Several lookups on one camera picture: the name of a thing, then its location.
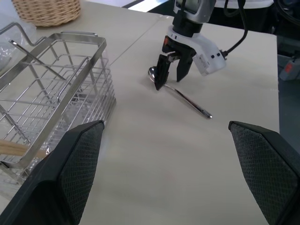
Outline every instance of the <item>metal spoon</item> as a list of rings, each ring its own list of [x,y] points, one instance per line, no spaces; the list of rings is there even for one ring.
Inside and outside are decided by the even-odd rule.
[[[151,67],[148,70],[148,75],[150,77],[150,79],[154,82],[154,78],[155,78],[155,70],[156,67]],[[169,85],[167,85],[166,83],[164,84],[165,87],[171,89],[172,91],[174,91],[175,93],[177,93],[180,97],[182,97],[187,103],[189,103],[192,107],[194,107],[198,112],[200,112],[203,116],[205,116],[208,119],[212,118],[212,115],[206,111],[205,109],[201,108],[199,105],[197,105],[195,102],[193,102],[191,99],[189,99],[188,97],[186,97],[184,94],[182,94],[180,91],[178,91],[177,89],[175,89],[174,87],[171,87]]]

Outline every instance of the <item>table surface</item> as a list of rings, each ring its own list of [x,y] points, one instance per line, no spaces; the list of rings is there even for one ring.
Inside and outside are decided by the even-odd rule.
[[[278,122],[276,37],[249,32],[227,67],[202,77],[195,65],[169,84],[213,115],[207,120],[147,77],[173,18],[87,3],[82,16],[55,29],[107,39],[117,98],[102,141],[94,185],[81,225],[267,225],[243,178],[228,123],[275,131]],[[202,34],[220,49],[243,31],[205,24]]]

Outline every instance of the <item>wicker basket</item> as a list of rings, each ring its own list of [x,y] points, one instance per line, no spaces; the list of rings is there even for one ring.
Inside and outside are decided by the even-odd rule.
[[[76,19],[80,14],[80,0],[12,0],[24,21],[36,26],[58,26]]]

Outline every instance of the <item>wire rack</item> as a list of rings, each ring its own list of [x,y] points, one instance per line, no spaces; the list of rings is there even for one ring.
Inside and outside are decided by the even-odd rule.
[[[30,42],[36,46],[31,52],[9,42],[26,56],[0,78],[0,138],[28,150],[23,156],[0,155],[5,197],[12,197],[42,160],[36,157],[39,151],[49,154],[79,124],[106,122],[115,104],[104,38],[55,33]]]

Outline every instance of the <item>spoon handle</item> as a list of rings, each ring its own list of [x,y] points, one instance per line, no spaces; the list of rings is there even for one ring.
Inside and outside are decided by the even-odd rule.
[[[176,92],[179,96],[181,96],[184,100],[186,100],[186,102],[188,102],[191,106],[193,106],[198,112],[200,112],[203,116],[205,116],[208,119],[212,118],[212,115],[206,111],[205,109],[203,109],[202,107],[200,107],[198,104],[196,104],[195,102],[193,102],[191,99],[189,99],[188,97],[186,97],[184,94],[182,94],[180,91],[178,91],[177,89],[166,85],[165,86],[167,88],[170,88],[171,90],[173,90],[174,92]]]

